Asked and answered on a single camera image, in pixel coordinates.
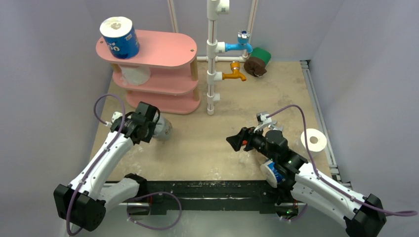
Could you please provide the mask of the grey toilet paper roll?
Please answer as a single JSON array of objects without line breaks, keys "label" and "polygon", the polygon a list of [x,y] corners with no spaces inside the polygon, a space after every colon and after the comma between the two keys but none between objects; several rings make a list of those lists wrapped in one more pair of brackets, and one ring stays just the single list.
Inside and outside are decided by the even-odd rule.
[{"label": "grey toilet paper roll", "polygon": [[167,141],[172,135],[172,124],[165,117],[160,117],[156,123],[153,138],[159,141]]}]

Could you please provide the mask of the pink three-tier shelf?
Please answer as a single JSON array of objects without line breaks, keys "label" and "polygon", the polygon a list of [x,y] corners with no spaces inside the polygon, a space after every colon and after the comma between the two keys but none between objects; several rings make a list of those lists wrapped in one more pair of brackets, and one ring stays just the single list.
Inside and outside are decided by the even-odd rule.
[{"label": "pink three-tier shelf", "polygon": [[[130,59],[114,57],[104,38],[96,43],[99,57],[114,69],[116,85],[127,91],[126,101],[136,107],[141,101],[154,105],[164,113],[189,114],[200,105],[198,89],[197,44],[192,37],[181,33],[136,30],[139,53]],[[145,66],[151,71],[141,85],[123,80],[122,66]]]}]

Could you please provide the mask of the plain white toilet paper roll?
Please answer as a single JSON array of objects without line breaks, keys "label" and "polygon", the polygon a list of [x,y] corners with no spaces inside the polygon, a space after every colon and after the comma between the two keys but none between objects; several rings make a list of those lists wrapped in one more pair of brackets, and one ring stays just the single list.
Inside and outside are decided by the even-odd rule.
[{"label": "plain white toilet paper roll", "polygon": [[119,65],[119,68],[122,73],[123,85],[142,85],[146,83],[151,76],[149,67]]}]

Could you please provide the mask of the blue toilet paper roll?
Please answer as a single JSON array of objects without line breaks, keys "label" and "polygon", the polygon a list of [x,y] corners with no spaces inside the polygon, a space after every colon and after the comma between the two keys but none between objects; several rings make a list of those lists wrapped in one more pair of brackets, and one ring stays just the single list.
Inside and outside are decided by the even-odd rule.
[{"label": "blue toilet paper roll", "polygon": [[126,17],[110,17],[104,20],[99,31],[111,54],[118,59],[135,57],[140,50],[133,22]]}]

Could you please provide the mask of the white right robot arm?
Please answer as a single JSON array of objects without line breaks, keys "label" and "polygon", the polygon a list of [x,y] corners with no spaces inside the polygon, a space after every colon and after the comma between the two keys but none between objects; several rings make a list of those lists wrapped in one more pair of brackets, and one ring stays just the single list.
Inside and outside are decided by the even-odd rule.
[{"label": "white right robot arm", "polygon": [[256,150],[266,157],[261,165],[267,183],[277,189],[279,201],[292,198],[304,202],[342,225],[350,237],[376,237],[386,223],[377,209],[381,200],[344,187],[313,167],[288,146],[280,130],[266,133],[243,127],[226,141],[233,150]]}]

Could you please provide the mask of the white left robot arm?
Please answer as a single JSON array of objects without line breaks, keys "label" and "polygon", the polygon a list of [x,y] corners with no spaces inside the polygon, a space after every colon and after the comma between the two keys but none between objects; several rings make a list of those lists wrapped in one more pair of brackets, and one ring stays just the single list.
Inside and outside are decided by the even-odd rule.
[{"label": "white left robot arm", "polygon": [[147,197],[146,179],[128,174],[112,187],[104,184],[121,158],[136,144],[150,142],[156,136],[160,119],[157,107],[140,102],[134,112],[115,112],[110,132],[94,158],[70,184],[58,185],[54,200],[58,216],[67,225],[74,224],[87,231],[95,230],[107,211],[127,199],[141,202]]}]

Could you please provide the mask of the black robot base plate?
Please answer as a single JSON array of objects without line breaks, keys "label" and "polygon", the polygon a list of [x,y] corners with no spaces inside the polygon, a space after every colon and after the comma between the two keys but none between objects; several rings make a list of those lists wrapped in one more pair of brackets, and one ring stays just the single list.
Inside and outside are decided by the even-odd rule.
[{"label": "black robot base plate", "polygon": [[289,191],[273,188],[264,180],[142,181],[128,201],[149,204],[152,215],[182,209],[256,211],[294,217],[300,210]]}]

